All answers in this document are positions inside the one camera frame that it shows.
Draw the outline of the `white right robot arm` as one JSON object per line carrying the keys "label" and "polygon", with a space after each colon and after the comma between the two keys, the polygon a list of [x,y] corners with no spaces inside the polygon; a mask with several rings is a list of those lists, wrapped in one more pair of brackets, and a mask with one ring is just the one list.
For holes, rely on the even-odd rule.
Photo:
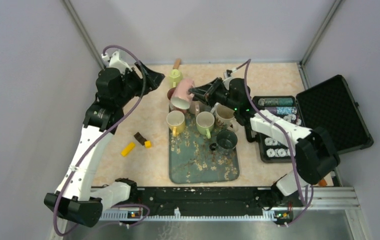
{"label": "white right robot arm", "polygon": [[290,123],[262,109],[250,96],[247,81],[217,78],[203,86],[189,86],[184,93],[210,107],[220,104],[234,111],[236,121],[253,132],[267,135],[290,150],[292,171],[271,186],[271,200],[284,206],[295,192],[318,184],[340,164],[340,157],[329,132],[317,127],[310,129]]}

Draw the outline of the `cream patterned mug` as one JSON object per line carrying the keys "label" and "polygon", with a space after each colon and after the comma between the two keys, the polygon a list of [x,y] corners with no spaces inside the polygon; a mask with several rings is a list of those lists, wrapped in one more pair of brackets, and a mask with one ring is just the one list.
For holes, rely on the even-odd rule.
{"label": "cream patterned mug", "polygon": [[239,124],[234,116],[234,110],[217,104],[210,111],[215,117],[215,125],[219,128],[237,132]]}

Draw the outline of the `dark teal mug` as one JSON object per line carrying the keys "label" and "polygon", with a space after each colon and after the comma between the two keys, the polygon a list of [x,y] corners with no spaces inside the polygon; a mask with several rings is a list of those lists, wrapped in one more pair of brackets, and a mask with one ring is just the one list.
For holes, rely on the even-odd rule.
{"label": "dark teal mug", "polygon": [[231,130],[222,130],[216,136],[216,142],[209,146],[211,151],[222,155],[227,155],[233,152],[238,143],[238,138],[235,132]]}

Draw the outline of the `pale pink tall mug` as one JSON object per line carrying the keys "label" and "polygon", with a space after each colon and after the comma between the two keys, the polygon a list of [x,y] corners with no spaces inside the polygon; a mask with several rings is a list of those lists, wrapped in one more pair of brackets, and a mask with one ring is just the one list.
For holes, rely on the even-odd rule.
{"label": "pale pink tall mug", "polygon": [[171,96],[170,103],[175,108],[188,110],[194,97],[194,94],[190,93],[189,90],[194,87],[195,83],[192,79],[187,78],[181,80]]}

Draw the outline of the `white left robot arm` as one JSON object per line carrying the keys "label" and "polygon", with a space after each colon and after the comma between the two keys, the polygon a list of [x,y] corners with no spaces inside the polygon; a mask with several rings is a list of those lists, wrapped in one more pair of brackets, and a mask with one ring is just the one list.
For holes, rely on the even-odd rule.
{"label": "white left robot arm", "polygon": [[118,180],[95,192],[91,191],[92,183],[105,147],[126,117],[124,106],[134,97],[156,90],[164,78],[164,74],[138,62],[135,67],[109,66],[98,73],[95,100],[86,111],[74,157],[55,192],[44,198],[45,206],[56,217],[93,227],[113,205],[136,204],[134,181]]}

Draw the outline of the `light green upside-down mug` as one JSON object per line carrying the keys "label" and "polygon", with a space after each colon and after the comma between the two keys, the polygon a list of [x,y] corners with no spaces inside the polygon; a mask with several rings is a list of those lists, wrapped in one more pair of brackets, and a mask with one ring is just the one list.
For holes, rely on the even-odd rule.
{"label": "light green upside-down mug", "polygon": [[199,133],[211,139],[212,132],[215,124],[215,117],[208,111],[199,113],[196,117],[196,126]]}

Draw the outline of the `yellow mug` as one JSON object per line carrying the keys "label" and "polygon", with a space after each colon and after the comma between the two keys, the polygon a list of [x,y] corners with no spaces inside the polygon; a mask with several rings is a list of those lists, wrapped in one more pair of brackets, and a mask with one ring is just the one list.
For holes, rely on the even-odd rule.
{"label": "yellow mug", "polygon": [[169,112],[166,117],[166,122],[172,132],[172,137],[177,137],[186,128],[185,115],[178,110]]}

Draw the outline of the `pink upside-down mug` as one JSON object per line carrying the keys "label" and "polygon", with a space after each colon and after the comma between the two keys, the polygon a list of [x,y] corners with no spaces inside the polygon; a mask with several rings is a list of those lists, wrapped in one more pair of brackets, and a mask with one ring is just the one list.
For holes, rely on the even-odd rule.
{"label": "pink upside-down mug", "polygon": [[174,105],[171,103],[171,98],[172,98],[172,95],[175,91],[175,87],[171,88],[168,90],[167,92],[167,98],[168,98],[168,104],[169,104],[169,111],[174,111],[175,110],[175,107]]}

